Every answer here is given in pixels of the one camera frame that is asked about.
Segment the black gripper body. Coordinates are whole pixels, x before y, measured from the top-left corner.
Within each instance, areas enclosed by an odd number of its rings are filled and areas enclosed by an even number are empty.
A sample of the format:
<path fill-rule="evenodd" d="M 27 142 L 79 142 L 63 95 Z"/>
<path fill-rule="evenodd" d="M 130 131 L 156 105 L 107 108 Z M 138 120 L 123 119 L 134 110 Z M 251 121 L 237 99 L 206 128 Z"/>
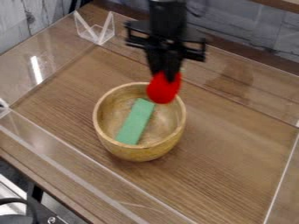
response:
<path fill-rule="evenodd" d="M 182 56 L 189 60 L 206 60 L 209 36 L 198 29 L 186 27 L 181 34 L 171 37 L 154 35 L 148 20 L 131 20 L 124 22 L 127 31 L 126 44 L 146 50 L 173 50 L 178 48 Z"/>

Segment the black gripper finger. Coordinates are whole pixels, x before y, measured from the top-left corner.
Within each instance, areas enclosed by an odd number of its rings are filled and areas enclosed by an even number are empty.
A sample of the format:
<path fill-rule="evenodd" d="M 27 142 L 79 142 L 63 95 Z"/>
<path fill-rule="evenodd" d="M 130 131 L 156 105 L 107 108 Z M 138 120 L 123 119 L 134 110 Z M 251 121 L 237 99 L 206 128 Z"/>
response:
<path fill-rule="evenodd" d="M 166 54 L 166 77 L 170 82 L 174 82 L 175 75 L 181 71 L 183 56 L 177 50 L 171 50 Z"/>
<path fill-rule="evenodd" d="M 146 57 L 152 75 L 164 70 L 164 51 L 162 49 L 147 49 Z"/>

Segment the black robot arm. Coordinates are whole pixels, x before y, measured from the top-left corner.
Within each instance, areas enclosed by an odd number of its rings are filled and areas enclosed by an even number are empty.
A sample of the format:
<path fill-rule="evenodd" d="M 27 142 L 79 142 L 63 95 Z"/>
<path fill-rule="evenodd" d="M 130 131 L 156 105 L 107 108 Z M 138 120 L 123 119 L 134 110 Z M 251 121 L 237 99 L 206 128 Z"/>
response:
<path fill-rule="evenodd" d="M 173 83 L 183 60 L 206 60 L 209 38 L 187 25 L 186 0 L 148 0 L 147 20 L 126 21 L 126 44 L 144 50 L 152 75 Z"/>

